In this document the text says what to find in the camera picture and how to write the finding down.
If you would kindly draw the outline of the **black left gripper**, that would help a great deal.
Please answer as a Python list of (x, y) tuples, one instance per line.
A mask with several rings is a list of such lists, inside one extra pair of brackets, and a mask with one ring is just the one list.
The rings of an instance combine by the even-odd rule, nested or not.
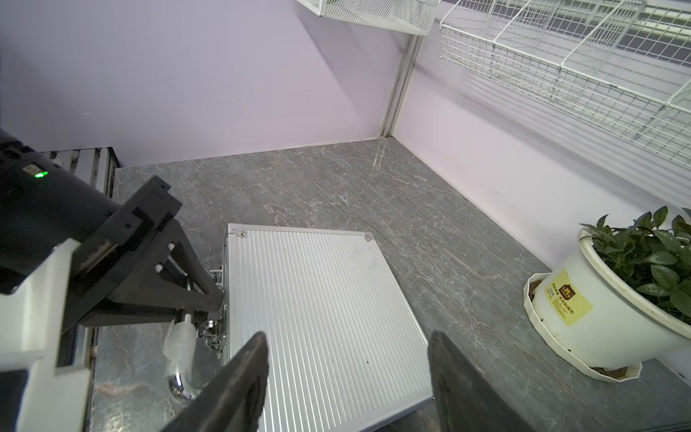
[[(153, 176), (73, 252), (63, 328), (205, 320), (223, 293), (175, 215), (182, 207)], [(159, 272), (156, 266), (162, 266)]]

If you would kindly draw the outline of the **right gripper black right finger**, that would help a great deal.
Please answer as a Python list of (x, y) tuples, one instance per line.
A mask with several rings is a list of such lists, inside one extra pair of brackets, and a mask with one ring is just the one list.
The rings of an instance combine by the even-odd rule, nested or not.
[(428, 341), (431, 383), (443, 431), (532, 431), (444, 332)]

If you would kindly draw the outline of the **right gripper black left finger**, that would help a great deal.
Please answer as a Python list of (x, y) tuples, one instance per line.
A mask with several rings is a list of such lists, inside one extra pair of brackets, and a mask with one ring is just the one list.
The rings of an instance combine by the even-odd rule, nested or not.
[(165, 431), (257, 431), (269, 373), (266, 334), (259, 331), (203, 389), (189, 386), (178, 365), (167, 378), (186, 408)]

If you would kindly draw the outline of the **silver aluminium poker case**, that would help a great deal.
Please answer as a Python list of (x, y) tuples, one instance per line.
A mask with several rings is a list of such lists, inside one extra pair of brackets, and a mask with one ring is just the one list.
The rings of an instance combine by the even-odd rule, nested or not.
[(173, 324), (164, 342), (174, 397), (192, 401), (195, 342), (230, 360), (268, 342), (262, 431), (372, 431), (433, 397), (428, 341), (365, 232), (232, 224), (221, 318)]

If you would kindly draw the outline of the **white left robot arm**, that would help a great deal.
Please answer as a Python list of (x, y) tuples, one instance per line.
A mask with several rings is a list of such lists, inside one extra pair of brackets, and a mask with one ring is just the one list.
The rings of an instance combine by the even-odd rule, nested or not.
[(181, 203), (149, 178), (125, 203), (1, 135), (1, 291), (14, 291), (59, 244), (68, 262), (63, 329), (201, 322), (223, 295), (176, 220)]

